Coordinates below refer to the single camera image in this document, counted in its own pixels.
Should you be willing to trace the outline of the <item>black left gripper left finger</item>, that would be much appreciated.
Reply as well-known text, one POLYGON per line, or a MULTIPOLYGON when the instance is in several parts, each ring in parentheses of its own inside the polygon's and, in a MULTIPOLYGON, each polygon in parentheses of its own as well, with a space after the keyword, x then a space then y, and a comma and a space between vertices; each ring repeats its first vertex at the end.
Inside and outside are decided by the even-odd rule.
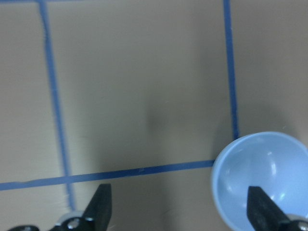
POLYGON ((106 231, 112 216, 112 188, 100 184, 82 214, 84 231, 106 231))

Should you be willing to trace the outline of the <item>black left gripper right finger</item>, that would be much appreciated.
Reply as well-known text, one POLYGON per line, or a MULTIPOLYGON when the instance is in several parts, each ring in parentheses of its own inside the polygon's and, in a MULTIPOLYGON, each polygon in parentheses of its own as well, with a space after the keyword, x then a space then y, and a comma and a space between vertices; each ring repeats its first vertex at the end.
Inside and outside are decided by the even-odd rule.
POLYGON ((261 187, 248 187, 246 215, 256 231, 286 231, 291 220, 261 187))

